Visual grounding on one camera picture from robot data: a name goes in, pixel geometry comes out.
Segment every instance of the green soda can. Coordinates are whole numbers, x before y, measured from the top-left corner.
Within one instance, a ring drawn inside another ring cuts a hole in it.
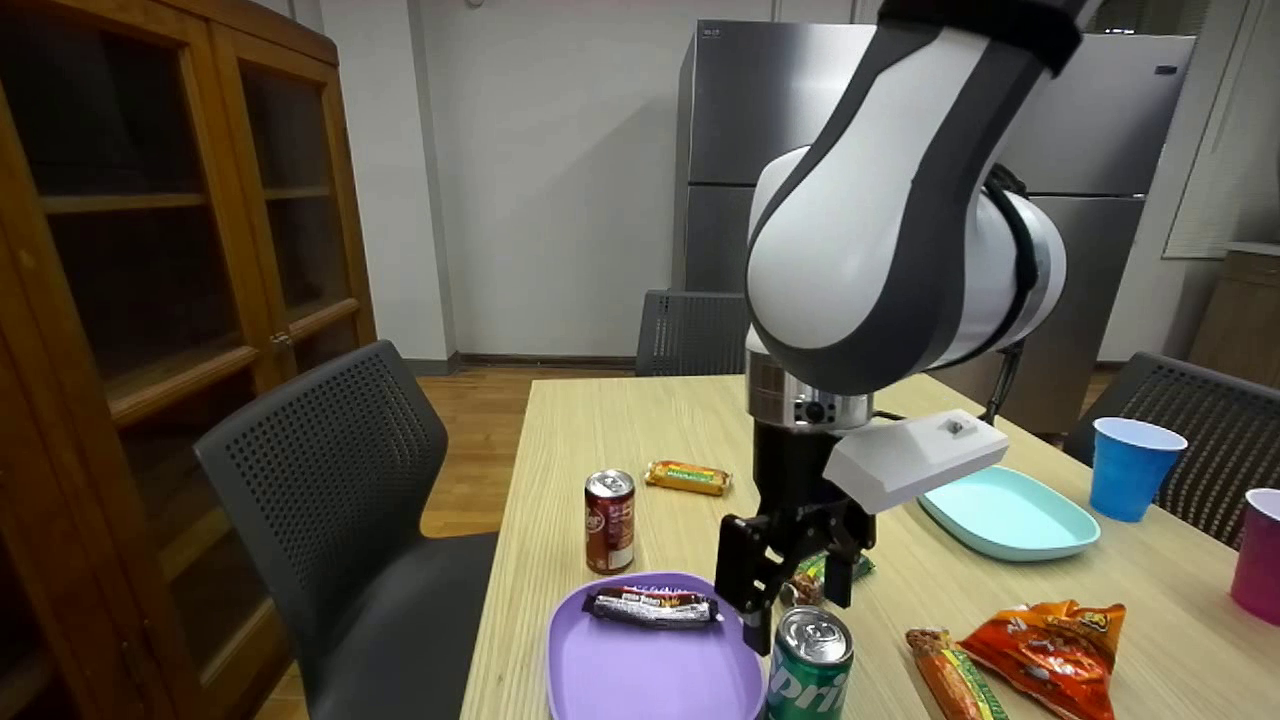
[[[852,667],[847,630],[811,605],[782,617],[769,667],[769,720],[822,720],[841,717],[845,682]]]

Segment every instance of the light blue plate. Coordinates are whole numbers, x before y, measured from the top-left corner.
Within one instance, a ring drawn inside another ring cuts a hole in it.
[[[1081,503],[1006,463],[923,494],[920,503],[960,544],[1013,565],[1076,557],[1101,540]]]

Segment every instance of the blue plastic cup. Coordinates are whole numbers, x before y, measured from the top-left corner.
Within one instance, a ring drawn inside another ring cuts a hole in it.
[[[1189,442],[1174,430],[1134,415],[1094,422],[1094,494],[1089,503],[1113,519],[1144,519]]]

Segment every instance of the can lid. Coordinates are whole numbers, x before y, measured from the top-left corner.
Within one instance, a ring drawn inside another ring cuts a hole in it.
[[[798,610],[784,638],[809,664],[845,664],[852,657],[852,638],[831,611]]]
[[[591,490],[595,498],[630,498],[630,494],[635,494],[633,475],[622,474],[622,467],[599,467],[599,474],[591,474],[591,475],[589,475],[589,490]]]

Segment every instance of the wooden table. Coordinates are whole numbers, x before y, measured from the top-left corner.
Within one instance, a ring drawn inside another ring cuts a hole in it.
[[[875,397],[875,408],[920,415],[973,408],[927,378]],[[1006,423],[1006,463],[1033,474],[1089,509],[1089,467]],[[544,381],[529,397],[513,498],[488,579],[465,717],[544,714],[544,633],[555,605],[595,579],[584,569],[584,475],[643,474],[649,461],[706,461],[738,474],[729,500],[642,490],[635,569],[715,578],[715,524],[754,511],[754,422],[746,381]],[[968,638],[1006,605],[1129,605],[1116,714],[1129,720],[1276,720],[1280,630],[1227,602],[1235,551],[1151,509],[1144,524],[1101,516],[1105,540],[1056,565],[1001,565],[960,547],[915,503],[880,516],[875,574],[841,610],[857,639],[845,717],[934,717],[906,660],[906,630]],[[1013,717],[1046,717],[1006,683]]]

